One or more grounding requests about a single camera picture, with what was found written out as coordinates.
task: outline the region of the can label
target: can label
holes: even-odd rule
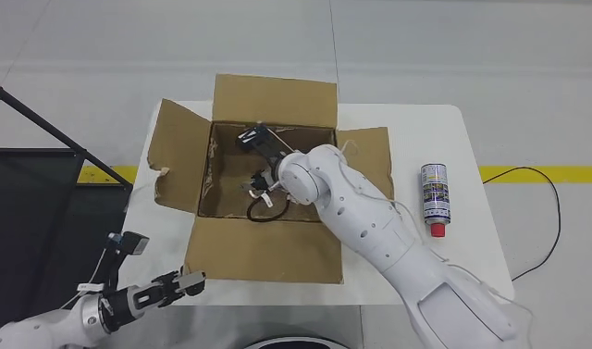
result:
[[[424,219],[428,224],[436,221],[450,223],[450,198],[448,176],[443,164],[422,166],[422,185],[424,187]]]

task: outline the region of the spray can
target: spray can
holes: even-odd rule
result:
[[[450,223],[450,198],[448,176],[444,164],[422,166],[424,189],[424,222],[432,237],[444,237],[445,227]]]

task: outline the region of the cardboard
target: cardboard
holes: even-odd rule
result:
[[[239,190],[265,161],[234,145],[239,132],[257,121],[303,152],[322,143],[339,146],[349,164],[392,197],[389,137],[386,128],[337,131],[337,86],[318,81],[218,75],[213,122],[163,100],[148,153],[161,171],[155,201],[196,214],[184,271],[204,270],[210,279],[341,283],[341,243],[318,221],[314,206],[290,205],[283,219],[246,219],[252,201]],[[274,193],[276,214],[285,201]]]

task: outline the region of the black cord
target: black cord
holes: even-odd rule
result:
[[[278,214],[276,214],[275,216],[269,217],[269,218],[253,218],[253,215],[251,214],[251,212],[253,211],[253,208],[255,207],[255,205],[260,203],[261,200],[263,200],[263,197],[259,196],[253,200],[253,202],[249,205],[249,207],[247,207],[247,219],[248,220],[253,221],[253,222],[257,222],[257,223],[267,223],[270,221],[278,220],[281,217],[283,217],[284,214],[286,214],[286,212],[288,212],[288,209],[290,208],[290,200],[288,198],[286,198],[286,205],[284,206],[284,209],[281,212],[279,212]]]
[[[547,176],[547,174],[543,173],[542,171],[535,169],[535,168],[530,168],[530,167],[516,167],[516,168],[511,168],[509,170],[506,170],[500,174],[498,174],[497,176],[491,177],[486,181],[483,181],[483,184],[489,183],[501,176],[504,176],[508,173],[511,173],[515,170],[520,170],[520,169],[527,169],[527,170],[532,170],[538,174],[540,174],[541,176],[545,177],[545,179],[547,180],[547,182],[551,185],[551,188],[553,189],[553,192],[555,193],[555,202],[557,204],[557,237],[555,238],[555,242],[553,243],[553,246],[551,246],[551,249],[549,250],[549,253],[547,254],[547,256],[545,256],[545,258],[543,259],[542,262],[538,263],[536,266],[520,273],[518,276],[514,277],[512,279],[512,281],[514,280],[518,280],[519,278],[521,278],[523,275],[532,272],[535,269],[540,268],[543,264],[547,263],[547,260],[549,260],[549,258],[551,257],[551,255],[553,254],[553,252],[555,251],[555,247],[557,246],[557,243],[559,242],[559,238],[561,236],[561,205],[560,205],[560,201],[559,201],[559,194],[557,193],[557,188],[555,188],[555,184],[553,183],[553,181]]]

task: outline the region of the black metal stand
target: black metal stand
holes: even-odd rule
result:
[[[17,98],[12,96],[10,93],[4,90],[4,88],[0,87],[0,100],[6,102],[7,105],[11,106],[15,110],[17,110],[20,114],[22,114],[25,118],[29,119],[33,123],[37,124],[39,127],[47,131],[49,134],[56,137],[59,141],[63,144],[74,150],[76,153],[82,155],[86,160],[89,160],[91,163],[96,165],[102,171],[113,177],[116,181],[121,183],[126,189],[131,189],[133,184],[126,181],[125,178],[121,177],[117,174],[113,169],[111,169],[107,164],[103,161],[99,160],[96,156],[88,152],[84,147],[80,146],[76,142],[74,142],[71,138],[69,138],[66,134],[60,131],[58,128],[54,127],[50,124],[47,120],[40,117],[30,108],[26,107],[22,102],[20,102]]]

